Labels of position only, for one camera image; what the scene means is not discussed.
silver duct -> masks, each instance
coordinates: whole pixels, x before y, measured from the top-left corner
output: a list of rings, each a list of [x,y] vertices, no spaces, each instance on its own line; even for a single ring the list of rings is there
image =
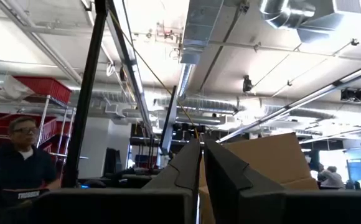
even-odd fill
[[[265,114],[271,114],[288,104],[288,100],[281,98],[262,98],[261,106]],[[346,103],[310,102],[290,112],[291,116],[309,117],[317,119],[347,118],[361,119],[361,105]]]
[[[260,11],[274,28],[297,29],[304,43],[328,39],[337,29],[361,26],[360,0],[261,0]]]
[[[208,45],[223,0],[190,0],[183,35],[181,63],[198,64]]]
[[[141,118],[141,113],[134,109],[123,109],[122,114],[127,118]],[[164,121],[166,119],[167,111],[154,111],[151,113],[153,116],[157,116],[158,120]],[[221,125],[225,124],[225,117],[213,118],[207,116],[190,116],[193,123],[202,125]],[[179,113],[176,116],[177,123],[189,123],[189,118],[184,113]]]
[[[154,102],[157,106],[167,107],[170,100],[170,97],[163,97],[155,99]],[[187,97],[180,103],[185,109],[198,110],[207,113],[233,114],[237,111],[245,110],[244,107],[236,106],[234,104],[226,103],[224,101],[208,100],[196,97]]]
[[[180,75],[178,89],[177,89],[178,99],[185,98],[187,84],[189,83],[189,79],[190,79],[190,75],[192,73],[193,66],[194,65],[191,65],[191,64],[183,64],[182,73]]]
[[[301,1],[262,0],[260,11],[272,27],[295,29],[315,14],[315,7]]]

person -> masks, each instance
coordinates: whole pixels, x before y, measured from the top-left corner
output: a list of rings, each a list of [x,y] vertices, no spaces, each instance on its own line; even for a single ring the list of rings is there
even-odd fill
[[[9,124],[10,144],[0,147],[0,187],[6,190],[57,189],[60,181],[50,155],[35,146],[38,128],[31,117],[20,117]]]
[[[322,182],[321,186],[345,189],[342,177],[337,173],[337,168],[335,166],[329,166],[326,170],[323,170],[320,175],[326,178],[326,180]]]

ventilation pipe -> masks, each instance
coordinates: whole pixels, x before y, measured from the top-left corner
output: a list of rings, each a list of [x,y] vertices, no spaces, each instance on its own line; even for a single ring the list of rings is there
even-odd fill
[[[185,98],[187,84],[189,83],[189,79],[190,79],[190,75],[192,73],[193,66],[194,65],[192,65],[192,64],[183,64],[182,73],[180,75],[178,89],[177,89],[178,99],[180,99],[180,100],[183,100]]]
[[[296,29],[304,43],[361,27],[360,0],[261,0],[260,11],[272,27]]]
[[[260,11],[272,27],[296,29],[315,14],[315,7],[301,1],[262,0]]]

metal shelving unit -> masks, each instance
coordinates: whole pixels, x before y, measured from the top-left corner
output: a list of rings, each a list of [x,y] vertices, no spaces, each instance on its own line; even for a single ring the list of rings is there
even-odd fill
[[[47,142],[49,139],[47,139],[44,142],[41,142],[41,136],[42,136],[42,132],[43,132],[43,126],[45,123],[45,119],[47,116],[47,111],[48,108],[57,108],[57,109],[64,109],[65,112],[64,114],[58,114],[60,116],[63,116],[63,122],[62,122],[62,127],[60,128],[60,136],[59,136],[59,143],[57,146],[57,152],[60,152],[60,148],[63,144],[63,141],[65,141],[65,147],[64,147],[64,152],[65,154],[60,154],[60,153],[55,153],[55,152],[50,152],[51,155],[53,156],[58,156],[58,157],[67,157],[67,152],[68,152],[68,145],[71,139],[71,130],[72,130],[72,126],[73,126],[73,122],[74,122],[74,117],[75,117],[75,113],[76,113],[76,107],[73,106],[69,106],[53,97],[51,97],[50,95],[31,95],[28,96],[27,98],[24,99],[24,101],[27,101],[28,103],[24,103],[24,102],[20,102],[20,103],[0,103],[0,106],[20,106],[20,107],[39,107],[39,108],[43,108],[42,111],[42,116],[41,116],[41,122],[39,125],[39,133],[37,135],[37,142],[36,142],[36,147],[40,147],[43,143]],[[67,116],[68,113],[71,113],[71,119],[70,119],[70,127],[68,130],[68,133],[64,133],[64,129],[65,129],[65,125],[68,122],[67,121]],[[0,135],[0,139],[9,139],[9,136],[7,135]]]

red bin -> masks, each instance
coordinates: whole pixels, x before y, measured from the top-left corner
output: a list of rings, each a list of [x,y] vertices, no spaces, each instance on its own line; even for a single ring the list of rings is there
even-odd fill
[[[9,116],[4,116],[0,118],[0,135],[5,136],[7,135],[7,129],[11,121],[15,120],[16,118],[28,116],[34,118],[36,121],[37,127],[41,122],[41,116],[35,115],[26,115],[26,114],[11,114]],[[56,117],[55,116],[47,116],[45,117],[44,126],[42,128],[41,134],[41,143],[46,142],[46,140],[50,139],[56,133]]]
[[[36,94],[50,95],[51,97],[63,103],[68,103],[68,100],[70,99],[70,94],[72,91],[54,78],[27,76],[13,77],[19,80],[21,83],[25,84]]]

